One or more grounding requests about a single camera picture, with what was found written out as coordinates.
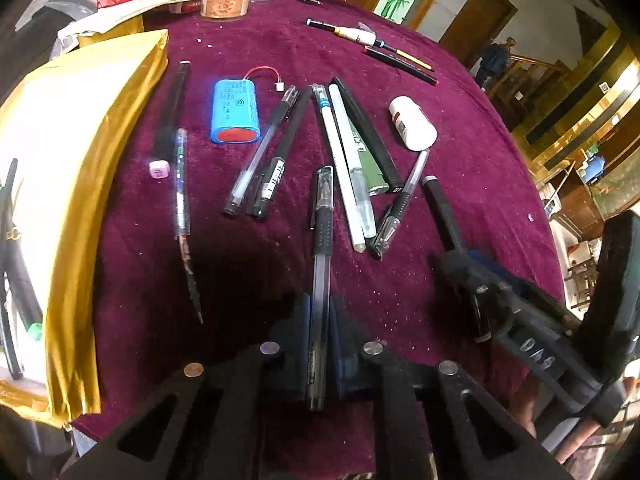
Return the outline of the clear pen black grip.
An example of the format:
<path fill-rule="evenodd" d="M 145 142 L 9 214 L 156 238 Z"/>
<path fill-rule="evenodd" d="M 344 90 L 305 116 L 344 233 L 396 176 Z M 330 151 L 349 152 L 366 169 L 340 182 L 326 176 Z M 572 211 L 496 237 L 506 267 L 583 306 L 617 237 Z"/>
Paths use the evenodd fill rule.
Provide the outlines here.
<path fill-rule="evenodd" d="M 405 185 L 385 213 L 382 223 L 378 228 L 378 234 L 376 234 L 371 244 L 372 255 L 378 260 L 384 257 L 388 248 L 390 248 L 390 244 L 392 244 L 392 240 L 400 227 L 401 220 L 404 218 L 408 209 L 411 197 L 416 190 L 429 154 L 430 150 L 424 150 L 419 154 Z"/>

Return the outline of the black sofa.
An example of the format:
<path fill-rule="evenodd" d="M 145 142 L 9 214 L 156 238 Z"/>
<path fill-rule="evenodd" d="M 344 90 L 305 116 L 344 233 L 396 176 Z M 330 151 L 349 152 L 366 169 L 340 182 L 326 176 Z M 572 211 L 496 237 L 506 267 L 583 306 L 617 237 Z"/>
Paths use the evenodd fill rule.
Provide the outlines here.
<path fill-rule="evenodd" d="M 89 0 L 49 0 L 8 39 L 1 40 L 1 102 L 35 68 L 46 64 L 58 31 L 96 12 Z"/>

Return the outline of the thin glitter pen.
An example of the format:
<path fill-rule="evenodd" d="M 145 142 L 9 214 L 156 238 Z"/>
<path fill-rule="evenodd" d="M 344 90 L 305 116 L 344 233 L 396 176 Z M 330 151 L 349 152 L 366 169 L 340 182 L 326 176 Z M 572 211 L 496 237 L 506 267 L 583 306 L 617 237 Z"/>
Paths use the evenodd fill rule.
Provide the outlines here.
<path fill-rule="evenodd" d="M 198 284 L 196 284 L 193 272 L 192 258 L 189 247 L 191 234 L 191 218 L 188 202 L 188 190 L 186 189 L 186 129 L 179 128 L 176 132 L 175 143 L 175 227 L 176 239 L 180 249 L 183 269 L 186 272 L 186 284 L 198 322 L 204 323 Z"/>

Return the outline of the black marker pink cap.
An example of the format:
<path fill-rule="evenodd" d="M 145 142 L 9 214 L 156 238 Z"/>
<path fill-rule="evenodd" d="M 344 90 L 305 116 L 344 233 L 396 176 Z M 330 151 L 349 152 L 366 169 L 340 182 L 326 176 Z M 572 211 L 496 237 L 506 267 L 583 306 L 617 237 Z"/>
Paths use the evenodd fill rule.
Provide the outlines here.
<path fill-rule="evenodd" d="M 175 147 L 179 107 L 190 71 L 190 61 L 179 62 L 160 113 L 160 120 L 154 134 L 152 157 L 149 161 L 149 174 L 155 180 L 162 180 L 170 175 L 170 159 Z"/>

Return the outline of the person in dark jacket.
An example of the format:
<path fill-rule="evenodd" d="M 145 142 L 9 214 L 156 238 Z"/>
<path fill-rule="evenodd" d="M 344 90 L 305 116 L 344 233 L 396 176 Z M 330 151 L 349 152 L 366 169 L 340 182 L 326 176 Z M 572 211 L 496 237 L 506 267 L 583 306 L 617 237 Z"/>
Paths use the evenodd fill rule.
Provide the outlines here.
<path fill-rule="evenodd" d="M 506 64 L 511 57 L 511 50 L 515 45 L 515 39 L 508 37 L 502 44 L 494 42 L 480 51 L 480 66 L 478 66 L 474 80 L 482 90 L 485 89 L 485 84 L 489 79 L 499 77 L 504 73 Z"/>

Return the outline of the gold tray box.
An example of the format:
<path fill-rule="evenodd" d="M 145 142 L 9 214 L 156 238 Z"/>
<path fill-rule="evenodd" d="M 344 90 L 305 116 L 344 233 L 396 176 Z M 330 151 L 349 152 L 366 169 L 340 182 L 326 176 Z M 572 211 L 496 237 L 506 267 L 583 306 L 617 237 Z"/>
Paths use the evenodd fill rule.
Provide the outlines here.
<path fill-rule="evenodd" d="M 120 156 L 168 66 L 165 29 L 90 44 L 27 74 L 1 107 L 1 169 L 16 162 L 13 226 L 43 334 L 1 403 L 61 428 L 101 409 L 92 296 Z"/>

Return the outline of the black marker grey barrel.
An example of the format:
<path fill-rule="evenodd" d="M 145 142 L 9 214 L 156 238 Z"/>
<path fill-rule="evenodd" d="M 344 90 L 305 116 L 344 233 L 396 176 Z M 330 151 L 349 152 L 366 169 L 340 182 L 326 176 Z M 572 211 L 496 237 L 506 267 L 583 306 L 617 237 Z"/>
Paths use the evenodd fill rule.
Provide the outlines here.
<path fill-rule="evenodd" d="M 491 330 L 488 318 L 480 307 L 480 294 L 469 285 L 471 256 L 454 211 L 435 176 L 429 174 L 424 177 L 421 188 L 445 249 L 445 253 L 439 259 L 439 269 L 446 278 L 449 289 L 457 297 L 462 317 L 460 324 L 477 344 L 484 344 L 491 338 Z"/>

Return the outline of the clear black gel pen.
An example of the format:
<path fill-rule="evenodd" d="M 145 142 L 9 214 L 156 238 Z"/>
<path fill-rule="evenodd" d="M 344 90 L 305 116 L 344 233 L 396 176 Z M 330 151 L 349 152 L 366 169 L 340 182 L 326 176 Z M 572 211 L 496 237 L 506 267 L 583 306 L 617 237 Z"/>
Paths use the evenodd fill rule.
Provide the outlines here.
<path fill-rule="evenodd" d="M 312 274 L 309 321 L 307 399 L 311 411 L 320 411 L 326 397 L 329 307 L 331 302 L 331 259 L 333 252 L 332 166 L 317 171 L 314 203 L 314 274 Z"/>

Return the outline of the black pen red tip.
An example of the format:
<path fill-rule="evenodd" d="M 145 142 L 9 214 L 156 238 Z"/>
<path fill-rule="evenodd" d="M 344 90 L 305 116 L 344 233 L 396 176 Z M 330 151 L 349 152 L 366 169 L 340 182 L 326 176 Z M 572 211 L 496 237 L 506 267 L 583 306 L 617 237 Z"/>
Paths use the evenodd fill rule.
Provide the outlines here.
<path fill-rule="evenodd" d="M 362 53 L 367 55 L 369 58 L 374 58 L 375 60 L 380 61 L 387 66 L 397 68 L 398 70 L 401 70 L 406 74 L 409 74 L 424 82 L 427 82 L 431 86 L 438 85 L 438 80 L 434 76 L 428 73 L 425 73 L 423 70 L 419 70 L 418 68 L 414 67 L 410 63 L 401 61 L 399 58 L 395 58 L 394 56 L 391 56 L 380 50 L 376 50 L 368 46 L 364 46 L 362 48 Z"/>

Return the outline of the white pen blue band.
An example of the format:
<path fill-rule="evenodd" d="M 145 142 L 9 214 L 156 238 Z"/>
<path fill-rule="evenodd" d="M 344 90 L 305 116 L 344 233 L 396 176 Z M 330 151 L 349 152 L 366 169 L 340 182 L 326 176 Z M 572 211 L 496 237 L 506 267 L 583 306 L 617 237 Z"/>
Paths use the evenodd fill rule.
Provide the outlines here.
<path fill-rule="evenodd" d="M 349 230 L 350 240 L 352 241 L 352 249 L 362 254 L 367 246 L 362 232 L 362 222 L 358 214 L 354 191 L 352 190 L 352 181 L 350 180 L 346 159 L 343 152 L 340 135 L 337 130 L 337 123 L 334 118 L 333 108 L 331 106 L 326 87 L 322 84 L 312 84 L 312 92 L 317 100 L 320 116 L 324 128 L 326 129 L 326 138 L 333 159 L 335 173 L 337 175 L 338 186 L 340 187 L 343 200 L 343 208 L 346 214 L 346 221 Z"/>

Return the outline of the brown wooden door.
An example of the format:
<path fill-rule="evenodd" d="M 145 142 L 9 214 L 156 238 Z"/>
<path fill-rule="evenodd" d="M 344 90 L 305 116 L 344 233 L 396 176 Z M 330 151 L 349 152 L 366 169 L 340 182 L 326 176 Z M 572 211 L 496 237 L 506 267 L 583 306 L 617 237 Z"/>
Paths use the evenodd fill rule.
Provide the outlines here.
<path fill-rule="evenodd" d="M 510 0 L 466 0 L 439 44 L 470 70 L 516 12 Z"/>

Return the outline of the white paper stack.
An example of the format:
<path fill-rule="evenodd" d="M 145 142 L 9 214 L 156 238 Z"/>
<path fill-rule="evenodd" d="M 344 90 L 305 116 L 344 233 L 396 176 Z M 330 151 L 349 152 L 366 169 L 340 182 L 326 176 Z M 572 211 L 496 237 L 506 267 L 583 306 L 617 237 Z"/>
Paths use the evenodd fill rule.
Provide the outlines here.
<path fill-rule="evenodd" d="M 58 31 L 58 44 L 60 45 L 60 55 L 70 52 L 79 46 L 79 37 L 89 37 L 94 34 L 105 34 L 112 28 L 130 18 L 135 18 L 149 10 L 192 0 L 131 0 L 124 3 L 115 4 L 108 8 L 102 8 L 82 18 L 74 21 Z"/>

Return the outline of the blue battery pack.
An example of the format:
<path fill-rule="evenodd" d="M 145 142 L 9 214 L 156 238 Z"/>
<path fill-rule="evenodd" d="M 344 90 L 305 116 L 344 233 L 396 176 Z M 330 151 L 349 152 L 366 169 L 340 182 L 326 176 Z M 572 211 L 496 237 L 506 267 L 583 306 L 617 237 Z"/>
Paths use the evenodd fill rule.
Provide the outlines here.
<path fill-rule="evenodd" d="M 213 90 L 210 140 L 215 144 L 247 144 L 261 136 L 254 82 L 218 80 Z"/>

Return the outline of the clear white brush pen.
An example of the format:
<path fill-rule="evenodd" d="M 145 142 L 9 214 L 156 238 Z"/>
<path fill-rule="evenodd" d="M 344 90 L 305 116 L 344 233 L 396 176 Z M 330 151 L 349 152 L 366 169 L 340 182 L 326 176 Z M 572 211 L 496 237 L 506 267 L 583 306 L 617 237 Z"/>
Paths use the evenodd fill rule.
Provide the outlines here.
<path fill-rule="evenodd" d="M 366 240 L 370 240 L 376 235 L 375 218 L 357 144 L 352 134 L 352 127 L 350 126 L 346 107 L 337 84 L 329 85 L 329 95 L 337 120 L 337 128 L 343 145 L 349 177 L 350 180 L 352 180 L 352 190 L 354 191 L 357 210 L 360 214 L 363 236 Z"/>

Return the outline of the black marker green caps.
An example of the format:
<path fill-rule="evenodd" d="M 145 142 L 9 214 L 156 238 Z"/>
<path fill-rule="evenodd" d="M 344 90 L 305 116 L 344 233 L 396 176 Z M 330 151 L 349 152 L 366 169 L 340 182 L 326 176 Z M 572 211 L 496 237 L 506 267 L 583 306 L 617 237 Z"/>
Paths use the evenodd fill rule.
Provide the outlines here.
<path fill-rule="evenodd" d="M 21 233 L 13 222 L 12 192 L 18 161 L 12 159 L 1 185 L 1 348 L 12 379 L 23 378 L 6 308 L 8 290 L 26 334 L 34 341 L 42 338 L 43 313 L 30 280 L 20 247 Z"/>

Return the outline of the white orange brush pen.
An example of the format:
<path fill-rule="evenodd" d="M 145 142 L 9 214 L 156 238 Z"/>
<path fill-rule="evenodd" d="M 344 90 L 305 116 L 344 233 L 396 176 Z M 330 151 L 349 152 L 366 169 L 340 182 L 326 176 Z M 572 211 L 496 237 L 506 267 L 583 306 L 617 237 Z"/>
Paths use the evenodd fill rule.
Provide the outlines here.
<path fill-rule="evenodd" d="M 421 68 L 425 68 L 430 72 L 434 70 L 434 68 L 430 64 L 427 64 L 427 62 L 419 60 L 415 56 L 403 50 L 392 47 L 390 44 L 383 41 L 382 39 L 378 39 L 378 37 L 375 35 L 374 32 L 372 32 L 372 30 L 344 27 L 344 26 L 335 26 L 326 22 L 313 20 L 312 18 L 306 19 L 306 25 L 312 28 L 326 30 L 327 32 L 332 32 L 332 34 L 337 37 L 341 37 L 349 41 L 356 42 L 356 44 L 361 44 L 362 46 L 365 46 L 365 47 L 382 48 L 384 50 L 392 52 L 393 54 L 397 54 L 401 58 L 404 58 L 405 60 L 413 64 L 416 64 Z"/>

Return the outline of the white pill bottle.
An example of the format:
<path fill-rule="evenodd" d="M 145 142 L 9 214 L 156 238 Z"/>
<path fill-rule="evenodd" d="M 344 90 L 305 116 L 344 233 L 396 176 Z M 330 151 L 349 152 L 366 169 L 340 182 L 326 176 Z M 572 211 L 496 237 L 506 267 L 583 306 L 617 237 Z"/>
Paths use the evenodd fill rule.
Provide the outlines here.
<path fill-rule="evenodd" d="M 392 122 L 408 150 L 420 152 L 434 145 L 437 130 L 413 99 L 398 96 L 390 102 L 388 109 Z"/>

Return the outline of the black barcode pen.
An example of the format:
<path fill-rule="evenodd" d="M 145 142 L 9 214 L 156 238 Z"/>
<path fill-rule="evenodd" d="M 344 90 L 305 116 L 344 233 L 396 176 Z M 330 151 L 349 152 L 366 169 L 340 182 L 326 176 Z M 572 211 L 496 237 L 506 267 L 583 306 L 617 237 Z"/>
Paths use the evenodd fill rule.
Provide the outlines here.
<path fill-rule="evenodd" d="M 255 188 L 255 196 L 253 205 L 250 206 L 248 213 L 257 221 L 264 221 L 267 218 L 268 210 L 273 201 L 274 194 L 282 180 L 285 172 L 286 159 L 291 151 L 296 133 L 305 115 L 306 107 L 311 98 L 311 85 L 303 90 L 293 107 L 288 125 L 282 134 L 280 144 L 274 151 L 269 164 L 260 174 Z"/>

